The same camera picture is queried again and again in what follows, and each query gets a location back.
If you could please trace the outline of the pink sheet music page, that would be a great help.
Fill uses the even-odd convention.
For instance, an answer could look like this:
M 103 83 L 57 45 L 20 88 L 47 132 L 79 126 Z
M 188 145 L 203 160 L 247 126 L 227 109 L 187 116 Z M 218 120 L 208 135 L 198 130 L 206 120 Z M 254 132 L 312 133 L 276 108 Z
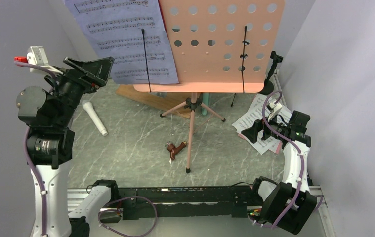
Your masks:
M 249 142 L 250 145 L 252 145 L 252 147 L 255 148 L 261 155 L 264 154 L 266 151 L 272 151 L 273 153 L 278 154 L 280 150 L 282 149 L 282 142 L 278 139 L 269 137 L 266 140 L 262 140 L 261 138 L 263 135 L 263 131 L 260 131 L 258 133 L 257 141 L 255 143 L 251 142 L 248 138 L 242 135 L 239 131 L 237 131 L 237 134 L 240 138 Z

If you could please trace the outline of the white sheet music page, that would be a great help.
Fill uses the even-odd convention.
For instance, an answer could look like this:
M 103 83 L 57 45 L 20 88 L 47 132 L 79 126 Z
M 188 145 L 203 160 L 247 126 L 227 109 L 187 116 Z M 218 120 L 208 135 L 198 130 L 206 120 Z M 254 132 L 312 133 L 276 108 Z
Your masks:
M 239 132 L 250 128 L 254 121 L 257 119 L 262 119 L 262 105 L 255 106 L 249 109 L 247 113 L 242 115 L 237 121 L 235 121 L 232 126 Z
M 266 100 L 266 98 L 267 98 L 267 96 L 265 96 L 265 95 L 257 94 L 255 96 L 255 98 L 253 99 L 253 101 L 252 101 L 249 109 L 252 109 L 255 106 L 258 106 L 258 105 L 261 104 L 262 105 L 262 109 L 265 110 L 265 115 L 268 116 L 270 114 L 270 111 L 266 107 L 263 106 L 263 103 Z

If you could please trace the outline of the white microphone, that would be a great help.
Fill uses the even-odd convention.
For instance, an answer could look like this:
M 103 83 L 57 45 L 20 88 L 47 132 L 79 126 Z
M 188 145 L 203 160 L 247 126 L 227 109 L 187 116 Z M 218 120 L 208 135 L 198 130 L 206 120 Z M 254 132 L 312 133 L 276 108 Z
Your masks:
M 106 127 L 104 126 L 103 122 L 100 120 L 97 112 L 95 111 L 93 107 L 93 104 L 89 100 L 83 100 L 82 108 L 88 113 L 89 117 L 93 121 L 98 131 L 102 134 L 102 136 L 107 136 L 108 131 Z

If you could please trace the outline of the black round-base mic stand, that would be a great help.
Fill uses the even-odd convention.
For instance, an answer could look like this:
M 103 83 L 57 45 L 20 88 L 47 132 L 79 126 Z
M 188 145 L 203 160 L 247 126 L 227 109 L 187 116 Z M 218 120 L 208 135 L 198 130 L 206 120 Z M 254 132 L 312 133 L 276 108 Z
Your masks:
M 278 55 L 276 51 L 271 52 L 270 58 L 272 59 L 272 64 L 268 71 L 267 77 L 264 80 L 263 89 L 259 92 L 259 94 L 262 94 L 262 95 L 269 95 L 270 93 L 274 91 L 274 84 L 270 81 L 270 79 L 274 75 L 278 64 L 282 63 L 283 61 L 283 56 Z

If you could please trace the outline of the pink music stand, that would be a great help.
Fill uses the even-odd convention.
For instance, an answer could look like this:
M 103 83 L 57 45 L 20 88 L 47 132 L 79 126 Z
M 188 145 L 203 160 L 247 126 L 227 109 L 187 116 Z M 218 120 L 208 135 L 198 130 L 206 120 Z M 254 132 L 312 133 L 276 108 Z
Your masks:
M 283 16 L 283 0 L 161 0 L 179 82 L 136 84 L 139 92 L 190 93 L 190 126 L 199 93 L 257 93 Z

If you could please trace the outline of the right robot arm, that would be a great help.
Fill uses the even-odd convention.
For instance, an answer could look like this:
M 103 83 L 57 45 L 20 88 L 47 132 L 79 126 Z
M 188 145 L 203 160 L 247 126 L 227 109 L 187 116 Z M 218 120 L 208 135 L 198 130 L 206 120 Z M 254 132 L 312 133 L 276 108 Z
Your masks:
M 259 211 L 248 213 L 248 218 L 261 227 L 278 227 L 297 235 L 318 206 L 317 197 L 310 194 L 307 180 L 307 157 L 312 139 L 306 134 L 310 116 L 293 111 L 288 122 L 278 112 L 258 119 L 253 126 L 242 131 L 252 142 L 276 138 L 282 143 L 284 173 L 280 182 L 259 177 L 250 191 L 250 199 L 262 205 Z

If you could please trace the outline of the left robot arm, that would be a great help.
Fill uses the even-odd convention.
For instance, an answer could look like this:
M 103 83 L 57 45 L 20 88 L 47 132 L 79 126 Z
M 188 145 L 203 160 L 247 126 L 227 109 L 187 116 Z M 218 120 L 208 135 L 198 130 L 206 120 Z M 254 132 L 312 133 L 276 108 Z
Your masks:
M 69 124 L 82 96 L 106 85 L 114 59 L 65 58 L 64 63 L 68 68 L 36 66 L 45 72 L 51 91 L 29 86 L 16 98 L 18 118 L 28 127 L 24 152 L 35 189 L 34 237 L 87 237 L 101 208 L 114 207 L 120 200 L 116 181 L 98 180 L 77 208 L 68 210 L 75 137 Z

